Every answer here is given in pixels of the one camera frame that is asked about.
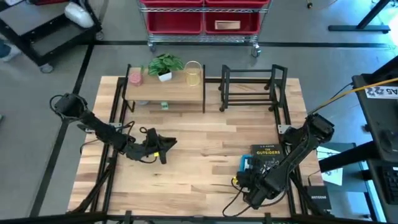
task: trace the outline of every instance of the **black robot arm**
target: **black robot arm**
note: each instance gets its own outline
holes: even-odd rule
[[[334,125],[319,114],[309,115],[304,125],[289,128],[283,142],[291,145],[291,153],[276,167],[265,172],[245,170],[237,173],[238,184],[247,187],[243,200],[258,209],[265,199],[272,200],[286,190],[289,174],[320,144],[330,141]]]
[[[142,161],[143,157],[155,152],[159,153],[160,161],[165,164],[166,152],[177,143],[175,138],[165,138],[156,133],[154,128],[146,130],[146,140],[142,144],[136,144],[136,139],[130,135],[119,132],[115,127],[105,124],[99,120],[93,112],[87,108],[84,98],[66,93],[52,106],[51,109],[69,122],[80,121],[85,126],[93,129],[97,138],[106,144],[113,146],[113,149],[135,161]]]

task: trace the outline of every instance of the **red storage bin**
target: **red storage bin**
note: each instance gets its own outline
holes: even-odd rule
[[[207,34],[251,35],[257,34],[260,31],[260,15],[258,12],[207,12],[205,16],[205,30]],[[216,30],[216,21],[240,21],[241,28],[238,30]]]
[[[148,12],[148,32],[152,34],[200,34],[200,12]]]
[[[140,0],[147,7],[201,7],[203,0]]]
[[[206,0],[209,7],[243,7],[243,8],[262,8],[268,4],[269,0]]]

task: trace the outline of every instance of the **concrete floor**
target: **concrete floor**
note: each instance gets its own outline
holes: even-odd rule
[[[91,1],[100,14],[104,1]],[[321,6],[328,1],[316,1]],[[300,79],[307,110],[311,110],[351,81],[351,76],[371,73],[396,56],[394,35],[327,31],[330,24],[355,24],[370,10],[371,0],[340,0],[322,11],[309,11],[305,1],[275,0],[264,24],[261,41],[352,42],[389,44],[386,49],[263,47],[258,58],[250,47],[158,46],[184,61],[206,65],[209,76],[219,76],[221,65],[231,68],[269,68],[273,63],[289,68],[289,77]],[[136,3],[110,1],[103,19],[106,40],[145,40],[146,32]],[[388,17],[384,23],[393,22]],[[374,24],[380,24],[375,18]],[[42,74],[25,56],[0,63],[0,219],[26,217],[44,173],[60,120],[50,110],[51,96],[71,92],[86,46],[78,46],[55,61],[51,74]],[[146,45],[97,45],[80,95],[92,108],[100,77],[124,75],[126,66],[147,64],[154,55]],[[336,125],[333,142],[364,143],[371,139],[361,130],[365,123],[355,95],[349,95],[321,114]],[[78,148],[85,135],[75,125],[68,128],[41,214],[64,213],[79,163]]]

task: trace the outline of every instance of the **clear glass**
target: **clear glass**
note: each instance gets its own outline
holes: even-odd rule
[[[190,61],[185,64],[186,81],[190,86],[196,86],[200,83],[201,64],[196,61]]]

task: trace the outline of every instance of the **small green object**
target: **small green object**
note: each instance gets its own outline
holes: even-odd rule
[[[148,75],[159,75],[168,71],[177,71],[183,69],[183,63],[180,58],[170,55],[161,54],[152,59],[148,65]]]
[[[169,109],[169,103],[168,102],[161,102],[160,105],[162,105],[162,110],[168,110]]]

